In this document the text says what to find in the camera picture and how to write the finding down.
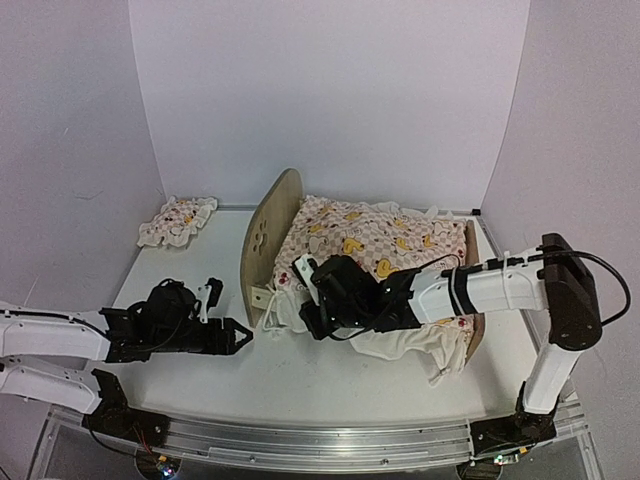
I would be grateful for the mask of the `duck print bed cushion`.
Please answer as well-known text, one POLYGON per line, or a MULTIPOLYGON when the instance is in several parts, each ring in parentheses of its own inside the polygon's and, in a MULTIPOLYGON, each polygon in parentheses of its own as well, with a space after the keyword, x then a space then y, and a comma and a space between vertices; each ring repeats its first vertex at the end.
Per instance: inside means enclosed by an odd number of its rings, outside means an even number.
MULTIPOLYGON (((382 281, 422 264, 443 270, 464 262, 465 230, 465 222, 451 214, 441 216, 435 207, 420 212, 394 202, 370 205, 309 195, 286 228, 275 258, 269 286, 272 310, 262 315, 262 329, 273 337, 305 331, 299 310, 310 295, 292 269, 303 254, 319 262, 345 254, 382 281)), ((360 354, 386 361, 398 360, 410 351, 423 353, 435 363, 430 383, 437 385, 464 369, 473 333, 473 317, 449 317, 418 329, 365 333, 350 344, 360 354)))

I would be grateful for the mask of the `wooden pet bed frame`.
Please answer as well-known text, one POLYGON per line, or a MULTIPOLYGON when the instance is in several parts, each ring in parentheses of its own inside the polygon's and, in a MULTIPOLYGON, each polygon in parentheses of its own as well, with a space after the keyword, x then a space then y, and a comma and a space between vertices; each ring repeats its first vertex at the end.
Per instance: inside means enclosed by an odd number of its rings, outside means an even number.
MULTIPOLYGON (((269 289, 275 258, 283 243, 285 230, 291 226, 302 201, 309 195, 304 194, 299 172, 289 168, 275 181, 263 198, 247 228, 240 265, 242 295, 253 327, 262 329, 261 318, 271 312, 269 305, 273 295, 269 289)), ((455 217, 466 224, 467 257, 462 265, 471 265, 478 261, 478 246, 475 226, 470 220, 455 217)))

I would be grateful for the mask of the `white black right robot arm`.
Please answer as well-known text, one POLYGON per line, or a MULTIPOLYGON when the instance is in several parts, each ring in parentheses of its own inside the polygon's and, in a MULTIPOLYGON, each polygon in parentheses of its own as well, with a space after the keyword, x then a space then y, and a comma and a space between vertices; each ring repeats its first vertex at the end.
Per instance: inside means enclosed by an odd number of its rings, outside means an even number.
POLYGON ((311 295, 300 317, 317 340, 335 339, 344 329, 357 338, 465 315, 548 313, 548 338, 520 388, 514 413, 470 425, 475 460, 515 454, 555 438, 559 396, 579 357, 600 341, 606 326, 628 313, 632 301, 614 267, 573 249, 557 233, 543 235, 538 247, 515 256, 441 271, 425 263, 382 281, 346 255, 317 263, 305 254, 293 270, 311 295))

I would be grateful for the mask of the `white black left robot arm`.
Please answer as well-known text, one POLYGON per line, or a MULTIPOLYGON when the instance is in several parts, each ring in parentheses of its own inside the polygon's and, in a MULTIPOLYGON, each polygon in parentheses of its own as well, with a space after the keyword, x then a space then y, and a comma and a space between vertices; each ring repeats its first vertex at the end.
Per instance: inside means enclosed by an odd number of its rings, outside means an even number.
POLYGON ((127 308, 61 312, 1 305, 1 391, 72 409, 93 433, 160 447, 168 416, 131 405, 105 365, 146 362, 155 354, 231 356, 253 339, 232 318, 214 318, 223 284, 196 291, 165 279, 127 308))

